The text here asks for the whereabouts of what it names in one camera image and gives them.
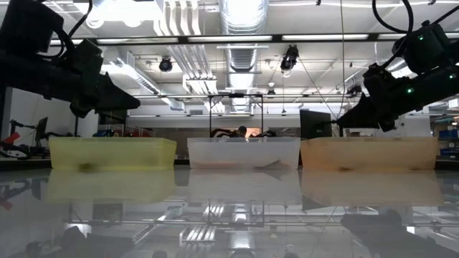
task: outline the black cable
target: black cable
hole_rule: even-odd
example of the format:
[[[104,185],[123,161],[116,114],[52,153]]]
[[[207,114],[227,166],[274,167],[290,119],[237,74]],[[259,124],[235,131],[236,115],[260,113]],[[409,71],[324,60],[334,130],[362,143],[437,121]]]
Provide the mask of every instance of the black cable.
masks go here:
[[[410,10],[411,10],[411,12],[412,12],[411,5],[410,5],[410,3],[408,3],[408,0],[403,0],[403,4],[405,5],[405,7],[407,7],[407,10],[408,10],[408,6],[409,6],[409,7],[410,7]],[[376,6],[376,0],[372,0],[372,9],[373,9],[374,17],[376,18],[376,20],[378,20],[378,22],[379,22],[382,26],[384,26],[384,27],[386,27],[386,28],[392,30],[393,32],[396,32],[396,33],[408,33],[408,31],[405,31],[405,30],[403,30],[403,29],[398,29],[398,28],[395,28],[395,27],[393,27],[393,26],[391,26],[391,25],[388,25],[388,23],[386,23],[386,22],[380,17],[380,15],[378,14],[377,6]]]
[[[446,14],[443,14],[440,18],[438,18],[437,20],[435,20],[432,24],[437,24],[437,23],[440,23],[442,20],[448,18],[451,14],[453,14],[455,11],[459,10],[459,5],[454,7],[453,9],[451,9],[449,12],[447,12]]]
[[[83,22],[86,21],[87,16],[90,14],[90,12],[93,10],[93,0],[89,0],[89,7],[87,8],[87,12],[81,19],[74,25],[74,27],[70,30],[69,32],[69,37],[72,38],[73,34],[77,31],[78,28],[83,24]]]
[[[408,13],[408,30],[406,31],[407,35],[404,37],[404,39],[403,39],[402,43],[400,44],[399,48],[397,49],[397,51],[382,65],[383,68],[386,68],[392,61],[395,60],[395,58],[399,57],[401,55],[401,53],[404,51],[404,49],[405,49],[405,47],[407,45],[407,38],[411,34],[411,32],[413,31],[413,27],[415,25],[415,15],[413,14],[413,9],[411,8],[410,3],[408,2],[408,0],[403,0],[403,4],[404,4],[405,8],[407,9],[407,13]],[[376,0],[372,1],[372,8],[373,8],[373,11],[376,10]]]
[[[344,95],[346,94],[346,73],[344,70],[344,15],[343,15],[343,0],[339,1],[340,3],[340,13],[341,13],[341,36],[343,38],[342,45],[341,47],[343,48],[343,97],[341,98],[341,107],[339,108],[338,115],[336,117],[339,117],[341,114],[341,111],[343,110],[343,105],[344,105]]]
[[[73,34],[78,30],[78,28],[80,28],[83,22],[86,21],[87,17],[89,16],[92,10],[93,10],[93,0],[89,0],[89,7],[87,8],[86,14],[83,15],[83,17],[81,17],[81,19],[74,25],[74,27],[70,30],[69,34],[67,35],[70,42],[72,42],[71,39],[72,39]],[[60,58],[65,59],[66,57],[68,57],[69,53],[73,51],[74,48],[75,46],[72,48],[67,48],[67,51],[65,51],[65,53],[62,54]]]

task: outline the ventilation duct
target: ventilation duct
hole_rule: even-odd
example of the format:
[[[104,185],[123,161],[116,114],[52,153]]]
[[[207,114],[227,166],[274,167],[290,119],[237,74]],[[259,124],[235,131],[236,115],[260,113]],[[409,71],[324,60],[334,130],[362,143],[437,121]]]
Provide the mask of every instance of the ventilation duct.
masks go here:
[[[268,0],[219,0],[222,31],[224,34],[262,34],[268,15]],[[255,46],[256,44],[238,44]],[[239,92],[246,93],[253,86],[258,49],[227,49],[229,84]],[[248,107],[235,105],[236,111]]]

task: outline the spotlight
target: spotlight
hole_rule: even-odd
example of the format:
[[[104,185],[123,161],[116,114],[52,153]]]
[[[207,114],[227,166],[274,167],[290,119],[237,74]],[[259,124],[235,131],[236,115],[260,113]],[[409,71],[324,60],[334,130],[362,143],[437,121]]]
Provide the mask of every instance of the spotlight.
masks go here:
[[[275,95],[274,89],[269,89],[267,95]]]
[[[162,72],[170,72],[172,70],[172,62],[170,57],[163,57],[159,63],[159,69]]]
[[[287,52],[284,54],[282,58],[282,62],[280,63],[280,68],[282,73],[290,71],[296,65],[296,59],[299,57],[298,48],[296,45],[290,45],[287,49]]]

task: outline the yellow bin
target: yellow bin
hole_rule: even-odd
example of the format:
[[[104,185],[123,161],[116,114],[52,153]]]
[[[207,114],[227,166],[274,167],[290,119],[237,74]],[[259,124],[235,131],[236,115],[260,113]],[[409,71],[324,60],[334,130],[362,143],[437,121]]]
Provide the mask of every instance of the yellow bin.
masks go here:
[[[163,138],[51,138],[55,169],[126,170],[174,166],[177,143]]]

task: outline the white wall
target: white wall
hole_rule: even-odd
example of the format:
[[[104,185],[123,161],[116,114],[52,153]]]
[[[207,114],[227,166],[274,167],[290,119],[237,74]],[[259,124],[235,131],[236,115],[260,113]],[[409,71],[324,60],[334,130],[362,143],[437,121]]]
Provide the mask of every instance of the white wall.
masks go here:
[[[11,106],[6,108],[5,119],[16,120],[25,125],[36,125],[38,121],[44,117],[48,117],[47,132],[66,134],[74,133],[75,116],[70,111],[70,103],[61,100],[45,100],[41,95],[26,92],[23,90],[12,89]],[[81,137],[92,137],[98,130],[99,115],[94,113],[94,110],[89,112],[86,118],[78,120],[78,134]],[[11,126],[5,126],[6,132],[9,135]],[[34,144],[33,130],[29,128],[18,128],[16,132],[21,136],[15,143],[19,144]],[[47,141],[42,140],[42,145],[47,145]]]
[[[78,135],[82,138],[91,138],[98,131],[99,114],[90,111],[85,118],[78,118]],[[71,133],[75,131],[75,116],[70,119]]]
[[[75,116],[70,111],[70,104],[61,100],[45,100],[43,96],[13,89],[9,119],[14,119],[25,125],[36,125],[38,121],[48,117],[47,132],[68,133],[73,132],[70,120]],[[33,143],[32,129],[16,128],[21,136],[16,144]]]

